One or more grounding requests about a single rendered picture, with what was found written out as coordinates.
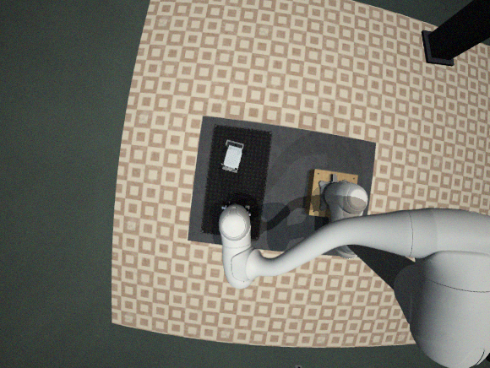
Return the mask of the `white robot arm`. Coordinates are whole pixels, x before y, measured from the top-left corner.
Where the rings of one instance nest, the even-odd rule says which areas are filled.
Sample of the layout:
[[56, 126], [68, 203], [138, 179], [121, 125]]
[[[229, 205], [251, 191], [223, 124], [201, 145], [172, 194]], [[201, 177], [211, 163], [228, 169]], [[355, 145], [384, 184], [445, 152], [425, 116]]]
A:
[[412, 337], [431, 360], [448, 368], [479, 365], [490, 353], [490, 216], [455, 208], [362, 215], [368, 204], [362, 187], [336, 174], [318, 185], [319, 209], [330, 209], [331, 223], [277, 257], [251, 245], [242, 205], [223, 210], [229, 284], [247, 288], [258, 276], [287, 273], [334, 248], [340, 257], [361, 258], [394, 290]]

